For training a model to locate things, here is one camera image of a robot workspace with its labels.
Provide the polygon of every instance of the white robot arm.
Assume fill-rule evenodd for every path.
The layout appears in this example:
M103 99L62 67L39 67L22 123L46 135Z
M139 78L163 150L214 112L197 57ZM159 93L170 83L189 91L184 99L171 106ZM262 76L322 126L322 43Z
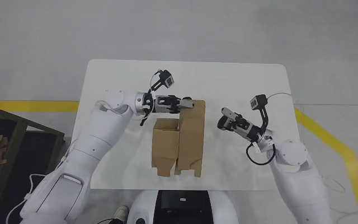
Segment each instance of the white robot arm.
M272 131L266 129L269 123L266 104L265 95L258 95L251 100L252 110L260 110L262 127L259 128L241 115L222 108L223 116L218 122L218 128L236 132L250 141L246 154L253 163L270 164L280 195L298 224L333 224L327 189L308 150L301 142L293 140L274 142ZM267 162L259 164L251 159L248 149L253 144L266 153ZM288 166L295 167L296 170L292 172L287 169Z
M105 100L95 106L89 124L83 127L62 164L44 177L32 194L25 197L27 202L20 212L22 224L75 222L86 203L94 170L118 142L134 114L145 115L139 119L143 125L153 112L179 113L181 108L194 106L191 101L181 100L174 95L157 96L154 100L151 91L161 85L169 88L174 83L167 70L157 73L159 81L147 93L106 91Z

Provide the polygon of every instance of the gray floor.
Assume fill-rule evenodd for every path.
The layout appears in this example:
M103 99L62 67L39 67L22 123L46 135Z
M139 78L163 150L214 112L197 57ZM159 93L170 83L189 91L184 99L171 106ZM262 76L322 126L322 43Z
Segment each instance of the gray floor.
M357 0L2 0L0 100L79 100L91 59L277 63L294 103L358 153L357 21ZM75 113L20 114L72 136ZM330 192L332 206L357 211L341 158L300 134L319 171L347 188ZM78 223L111 217L137 193L92 190ZM278 192L228 194L241 223L295 223Z

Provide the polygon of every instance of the white table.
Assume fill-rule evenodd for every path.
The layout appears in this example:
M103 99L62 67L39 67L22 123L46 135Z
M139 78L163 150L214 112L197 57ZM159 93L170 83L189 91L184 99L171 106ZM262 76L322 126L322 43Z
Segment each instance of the white table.
M256 125L258 111L249 101L258 94L269 96L290 92L286 69L278 64L240 64L212 62L162 62L138 60L92 60L87 67L74 127L77 138L98 96L107 89L143 91L158 69L167 69L175 84L160 88L156 94L191 96L206 101L204 155L201 178L194 171L183 171L170 178L157 176L151 168L152 131L157 117L178 115L153 114L143 127L131 121L121 140L101 160L93 174L94 189L186 189L186 190L271 190L276 189L269 166L256 166L246 157L249 142L239 135L216 127L221 108L226 106ZM276 95L266 106L274 139L299 139L293 102L290 96ZM251 149L253 159L264 162L263 154Z

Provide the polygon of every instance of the cardboard box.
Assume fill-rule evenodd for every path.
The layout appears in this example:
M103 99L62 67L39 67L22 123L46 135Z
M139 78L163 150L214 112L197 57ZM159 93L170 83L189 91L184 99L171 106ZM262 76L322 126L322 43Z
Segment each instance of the cardboard box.
M194 108L181 109L178 119L157 119L153 129L152 167L159 176L170 176L176 162L175 174L195 170L201 176L204 147L205 101L193 100Z
M178 159L178 119L158 118L153 129L152 167L158 176L170 176L170 170Z

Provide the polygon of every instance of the yellow floor line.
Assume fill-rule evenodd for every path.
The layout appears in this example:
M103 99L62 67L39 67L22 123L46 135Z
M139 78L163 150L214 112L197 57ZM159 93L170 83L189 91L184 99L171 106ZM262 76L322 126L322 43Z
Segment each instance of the yellow floor line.
M312 120L309 116L302 113L295 108L297 122L310 130L314 135L322 140L325 144L333 148L345 161L348 176L351 180L352 188L355 193L356 202L358 203L358 160L354 150L349 146L331 135L328 131L322 128L317 122Z
M77 112L78 101L0 101L0 110L8 112Z
M0 101L0 110L9 112L77 112L78 105L77 101ZM295 108L295 112L298 123L342 156L358 203L358 160L354 150L324 130L299 109Z

